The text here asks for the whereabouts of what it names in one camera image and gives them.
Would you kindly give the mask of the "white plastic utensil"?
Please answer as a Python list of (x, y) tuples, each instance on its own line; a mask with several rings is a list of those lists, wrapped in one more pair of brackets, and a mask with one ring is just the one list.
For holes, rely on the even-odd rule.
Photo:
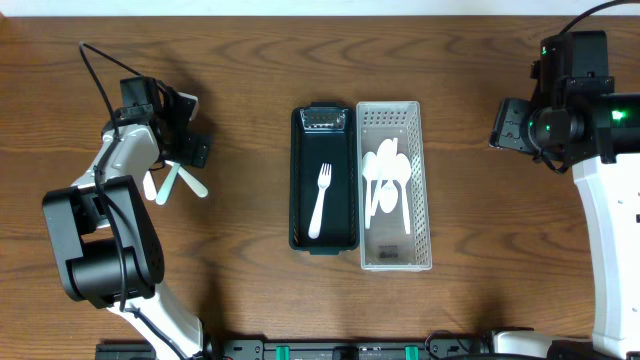
[(182, 165), (167, 161), (167, 164), (171, 167), (178, 168), (178, 176), (182, 178), (182, 180), (189, 186), (189, 188), (200, 198), (205, 198), (208, 196), (209, 191), (208, 188), (200, 182), (195, 176), (189, 173)]

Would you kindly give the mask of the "white plastic fork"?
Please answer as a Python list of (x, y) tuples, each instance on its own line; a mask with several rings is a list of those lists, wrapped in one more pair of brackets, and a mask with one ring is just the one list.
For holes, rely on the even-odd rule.
[(318, 186), (317, 199), (316, 199), (316, 203), (314, 206), (314, 210), (312, 213), (312, 217), (311, 217), (311, 221), (308, 229), (308, 236), (311, 239), (317, 239), (320, 234), (320, 230), (322, 226), (325, 193), (331, 184), (331, 173), (332, 173), (332, 165), (330, 163), (323, 163), (321, 165), (321, 169), (320, 169), (318, 180), (317, 180), (317, 186)]
[(178, 177), (179, 170), (181, 165), (177, 163), (170, 164), (171, 170), (169, 171), (167, 177), (165, 178), (162, 186), (158, 190), (155, 202), (157, 205), (165, 205), (170, 197), (172, 188)]

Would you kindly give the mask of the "white plastic spoon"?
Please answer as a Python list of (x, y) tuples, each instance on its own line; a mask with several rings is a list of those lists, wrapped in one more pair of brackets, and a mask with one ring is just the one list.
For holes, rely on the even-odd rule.
[(396, 140), (393, 140), (390, 138), (385, 139), (379, 145), (379, 148), (376, 154), (377, 156), (377, 160), (376, 160), (377, 170), (375, 172), (376, 186), (375, 186), (375, 190), (373, 192), (373, 198), (371, 201), (371, 216), (374, 216), (376, 214), (377, 207), (379, 204), (379, 199), (380, 199), (380, 192), (381, 192), (381, 188), (384, 180), (384, 175), (386, 172), (385, 168), (387, 167), (387, 164), (392, 155), (392, 152), (396, 148), (397, 148)]
[(397, 204), (397, 188), (393, 182), (392, 175), (394, 171), (394, 161), (397, 155), (397, 148), (392, 152), (392, 155), (389, 159), (387, 167), (385, 168), (386, 172), (384, 175), (384, 180), (380, 192), (379, 204), (381, 210), (389, 214), (391, 213), (396, 204)]
[(398, 153), (395, 158), (396, 181), (401, 187), (402, 216), (404, 231), (407, 235), (411, 233), (410, 212), (407, 196), (407, 184), (411, 178), (411, 165), (406, 155)]
[(369, 229), (371, 223), (372, 181), (377, 176), (377, 156), (375, 153), (367, 152), (364, 155), (362, 163), (362, 175), (366, 181), (364, 227), (366, 229)]
[(157, 197), (157, 188), (150, 171), (147, 171), (144, 174), (142, 185), (146, 199), (149, 201), (155, 201)]

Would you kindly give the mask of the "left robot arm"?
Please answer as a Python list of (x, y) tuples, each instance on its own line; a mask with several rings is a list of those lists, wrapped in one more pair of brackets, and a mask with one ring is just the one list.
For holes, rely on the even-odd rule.
[(60, 280), (129, 322), (159, 359), (217, 359), (216, 342), (164, 279), (162, 247), (141, 195), (163, 160), (204, 166), (209, 140), (189, 131), (198, 99), (152, 77), (120, 82), (123, 105), (102, 129), (86, 172), (42, 200)]

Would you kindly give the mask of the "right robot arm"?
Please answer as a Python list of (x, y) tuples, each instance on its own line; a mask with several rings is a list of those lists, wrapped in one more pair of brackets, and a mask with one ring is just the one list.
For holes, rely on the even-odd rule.
[(501, 102), (489, 143), (571, 172), (583, 204), (595, 283), (585, 356), (639, 356), (639, 96), (618, 93), (603, 31), (543, 39), (528, 100)]

